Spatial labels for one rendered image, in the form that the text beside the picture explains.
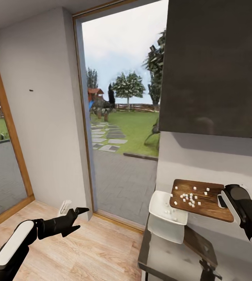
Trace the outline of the cutting board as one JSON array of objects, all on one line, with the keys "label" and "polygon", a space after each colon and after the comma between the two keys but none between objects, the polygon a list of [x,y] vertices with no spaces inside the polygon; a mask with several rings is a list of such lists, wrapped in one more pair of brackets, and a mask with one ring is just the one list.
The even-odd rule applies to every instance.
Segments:
[{"label": "cutting board", "polygon": [[[207,191],[207,188],[209,188],[209,191]],[[232,223],[234,222],[234,216],[229,208],[218,206],[218,195],[221,195],[221,191],[224,189],[225,185],[221,184],[175,179],[171,192],[173,196],[170,197],[169,203],[174,209]],[[204,192],[207,192],[207,195]],[[183,195],[187,195],[185,201],[182,198]],[[177,202],[176,205],[175,201]],[[198,202],[201,202],[201,205]]]}]

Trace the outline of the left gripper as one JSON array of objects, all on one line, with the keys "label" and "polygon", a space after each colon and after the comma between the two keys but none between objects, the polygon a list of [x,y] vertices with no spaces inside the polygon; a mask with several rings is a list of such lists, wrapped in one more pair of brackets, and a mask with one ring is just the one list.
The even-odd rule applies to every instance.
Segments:
[{"label": "left gripper", "polygon": [[73,223],[79,214],[87,211],[89,211],[88,208],[76,208],[75,211],[73,209],[69,209],[66,215],[53,218],[55,222],[55,230],[53,235],[61,233],[62,237],[64,238],[73,231],[79,229],[80,225],[73,226]]}]

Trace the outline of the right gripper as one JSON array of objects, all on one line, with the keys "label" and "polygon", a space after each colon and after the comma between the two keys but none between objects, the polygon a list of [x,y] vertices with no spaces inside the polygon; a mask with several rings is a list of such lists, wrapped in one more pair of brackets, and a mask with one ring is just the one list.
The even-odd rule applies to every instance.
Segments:
[{"label": "right gripper", "polygon": [[227,207],[223,198],[222,198],[222,195],[218,195],[218,199],[219,199],[219,202],[220,202],[222,208]]}]

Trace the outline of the bowl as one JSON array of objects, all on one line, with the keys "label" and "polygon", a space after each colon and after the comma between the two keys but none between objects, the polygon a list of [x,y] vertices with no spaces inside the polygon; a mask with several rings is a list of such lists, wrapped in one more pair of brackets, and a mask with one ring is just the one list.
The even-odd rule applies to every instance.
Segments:
[{"label": "bowl", "polygon": [[[156,190],[150,201],[149,212],[163,221],[185,226],[188,221],[188,211],[180,209],[172,210],[173,207],[169,203],[170,197],[170,193]],[[165,203],[168,204],[168,207],[165,206]],[[169,213],[165,214],[165,211]]]}]

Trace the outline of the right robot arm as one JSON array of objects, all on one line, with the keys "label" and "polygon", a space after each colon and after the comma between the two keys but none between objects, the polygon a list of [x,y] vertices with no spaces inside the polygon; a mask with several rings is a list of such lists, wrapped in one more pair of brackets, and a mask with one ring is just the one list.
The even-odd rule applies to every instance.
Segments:
[{"label": "right robot arm", "polygon": [[240,228],[244,228],[252,245],[252,199],[248,189],[243,183],[227,184],[218,199],[221,207],[228,207]]}]

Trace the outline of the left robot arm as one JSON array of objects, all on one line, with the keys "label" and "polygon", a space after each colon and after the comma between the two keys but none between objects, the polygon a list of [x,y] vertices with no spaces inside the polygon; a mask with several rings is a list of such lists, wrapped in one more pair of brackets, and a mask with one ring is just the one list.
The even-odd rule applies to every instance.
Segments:
[{"label": "left robot arm", "polygon": [[80,228],[73,226],[79,214],[89,211],[88,208],[69,209],[71,199],[63,201],[57,217],[50,220],[34,219],[20,223],[9,240],[0,248],[0,281],[13,281],[21,264],[29,252],[28,245],[32,244],[37,236],[39,240],[46,237],[62,234],[66,237]]}]

